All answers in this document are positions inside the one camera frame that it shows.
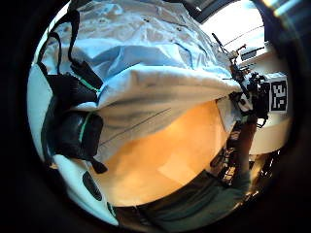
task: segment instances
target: black strap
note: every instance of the black strap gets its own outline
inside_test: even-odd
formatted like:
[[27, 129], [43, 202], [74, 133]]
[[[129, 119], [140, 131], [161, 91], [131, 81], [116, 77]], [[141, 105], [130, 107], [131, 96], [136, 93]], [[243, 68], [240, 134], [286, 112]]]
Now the black strap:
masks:
[[[55, 29], [62, 23], [70, 22], [72, 31], [70, 38], [70, 45], [68, 50], [68, 59], [71, 62], [71, 68], [73, 72], [78, 75], [78, 77], [71, 75], [70, 73], [61, 74], [60, 64], [62, 57], [62, 47], [59, 35], [55, 32]], [[62, 17], [52, 28], [48, 35], [46, 42], [42, 45], [37, 64], [45, 75], [47, 81], [50, 84], [52, 92], [54, 94], [54, 99], [56, 99], [56, 107], [54, 109], [52, 122], [50, 123], [49, 132], [45, 134], [56, 135], [52, 136], [52, 141], [54, 145], [53, 153], [64, 154], [67, 157], [75, 157], [89, 161], [94, 170], [97, 173], [103, 173], [107, 168], [100, 162], [94, 159], [97, 153], [99, 136], [102, 128], [101, 117], [92, 116], [89, 125], [86, 126], [86, 133], [81, 141], [77, 138], [77, 132], [82, 126], [79, 121], [81, 121], [85, 116], [80, 114], [69, 112], [69, 117], [71, 122], [63, 121], [62, 118], [66, 115], [66, 112], [70, 107], [76, 106], [85, 102], [96, 102], [97, 95], [96, 92], [100, 89], [102, 81], [99, 77], [91, 70], [90, 66], [85, 62], [79, 62], [76, 58], [72, 56], [72, 50], [74, 43], [76, 41], [80, 23], [80, 14], [78, 11], [72, 11]], [[50, 38], [55, 38], [58, 42], [58, 56], [56, 64], [56, 75], [49, 75], [46, 66], [43, 64], [42, 59], [46, 51], [48, 42]], [[59, 128], [56, 127], [57, 122], [60, 122]]]

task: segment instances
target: wrinkled fabric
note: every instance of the wrinkled fabric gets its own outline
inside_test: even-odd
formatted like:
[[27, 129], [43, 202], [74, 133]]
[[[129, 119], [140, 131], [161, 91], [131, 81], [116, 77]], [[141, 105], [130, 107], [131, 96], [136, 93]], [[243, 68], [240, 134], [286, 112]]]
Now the wrinkled fabric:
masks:
[[[89, 2], [78, 9], [80, 27], [73, 57], [86, 61], [103, 86], [97, 103], [76, 106], [104, 120], [98, 154], [105, 161], [122, 145], [155, 133], [189, 108], [239, 91], [230, 80], [228, 59], [201, 31], [182, 4], [160, 0]], [[56, 28], [67, 57], [71, 26]], [[51, 39], [43, 57], [56, 73], [58, 44]]]

